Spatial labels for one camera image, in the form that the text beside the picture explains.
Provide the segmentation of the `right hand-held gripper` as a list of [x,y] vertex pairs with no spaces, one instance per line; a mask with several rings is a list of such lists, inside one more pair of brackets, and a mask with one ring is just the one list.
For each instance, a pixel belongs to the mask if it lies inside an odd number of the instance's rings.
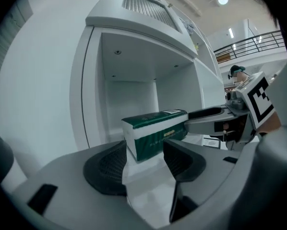
[[264,72],[249,76],[243,83],[226,94],[226,105],[231,113],[224,113],[226,106],[213,106],[188,113],[184,123],[193,134],[220,136],[231,133],[232,141],[226,138],[229,150],[242,150],[251,142],[275,109],[265,93],[269,86]]

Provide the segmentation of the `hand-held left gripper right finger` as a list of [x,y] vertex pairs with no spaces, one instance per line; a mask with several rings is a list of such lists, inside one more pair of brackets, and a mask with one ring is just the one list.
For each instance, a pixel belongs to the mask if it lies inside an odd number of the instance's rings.
[[240,152],[164,142],[170,230],[287,230],[287,127]]

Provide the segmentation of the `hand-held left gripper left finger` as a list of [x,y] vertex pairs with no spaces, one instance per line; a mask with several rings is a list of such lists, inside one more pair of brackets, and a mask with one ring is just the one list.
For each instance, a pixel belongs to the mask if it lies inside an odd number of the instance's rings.
[[21,184],[13,200],[39,230],[152,230],[128,205],[126,142],[61,156]]

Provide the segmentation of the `green tissues pack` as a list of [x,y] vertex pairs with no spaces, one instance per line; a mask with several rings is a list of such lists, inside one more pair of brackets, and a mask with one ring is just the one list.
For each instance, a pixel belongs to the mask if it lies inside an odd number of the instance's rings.
[[166,139],[182,140],[187,135],[184,123],[188,120],[185,110],[173,109],[121,120],[127,146],[139,162],[163,151]]

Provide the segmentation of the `white shelf compartment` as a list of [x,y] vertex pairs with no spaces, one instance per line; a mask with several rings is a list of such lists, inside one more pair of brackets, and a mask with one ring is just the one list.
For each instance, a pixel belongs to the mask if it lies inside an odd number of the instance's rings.
[[122,140],[122,119],[147,113],[201,109],[202,96],[194,64],[165,67],[159,77],[142,76],[142,67],[130,53],[116,55],[118,40],[133,44],[133,34],[85,28],[81,72],[81,108],[84,138],[89,147]]

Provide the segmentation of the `person's right forearm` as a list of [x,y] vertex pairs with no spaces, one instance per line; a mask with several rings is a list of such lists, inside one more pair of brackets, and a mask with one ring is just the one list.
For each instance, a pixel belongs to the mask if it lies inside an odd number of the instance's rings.
[[258,133],[271,133],[282,126],[276,111],[257,129]]

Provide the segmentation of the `white hutch shelving unit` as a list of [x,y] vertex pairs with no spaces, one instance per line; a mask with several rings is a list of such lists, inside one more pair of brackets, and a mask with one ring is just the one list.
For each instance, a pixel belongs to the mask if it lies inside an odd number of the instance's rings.
[[[165,67],[194,64],[201,88],[202,108],[224,103],[224,85],[215,55],[207,38],[190,18],[166,0],[95,0],[85,18],[85,28],[118,30],[133,34],[126,46],[120,38],[114,49],[130,53],[142,67],[142,76],[159,77]],[[90,148],[84,138],[81,108],[81,72],[84,59],[82,39],[78,42],[70,78],[70,112],[78,150]]]

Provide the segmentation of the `dark balcony railing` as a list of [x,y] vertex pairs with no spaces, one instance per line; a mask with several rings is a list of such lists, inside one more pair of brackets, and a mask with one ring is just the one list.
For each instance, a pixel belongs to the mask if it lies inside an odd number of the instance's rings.
[[277,48],[285,48],[285,42],[280,30],[237,41],[215,50],[214,55],[218,64],[220,64],[243,56]]

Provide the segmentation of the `black picture frame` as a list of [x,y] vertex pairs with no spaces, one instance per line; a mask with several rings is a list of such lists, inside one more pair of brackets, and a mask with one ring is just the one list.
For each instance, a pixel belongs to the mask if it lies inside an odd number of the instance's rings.
[[206,147],[221,148],[221,141],[218,139],[212,139],[212,138],[203,138],[203,145]]

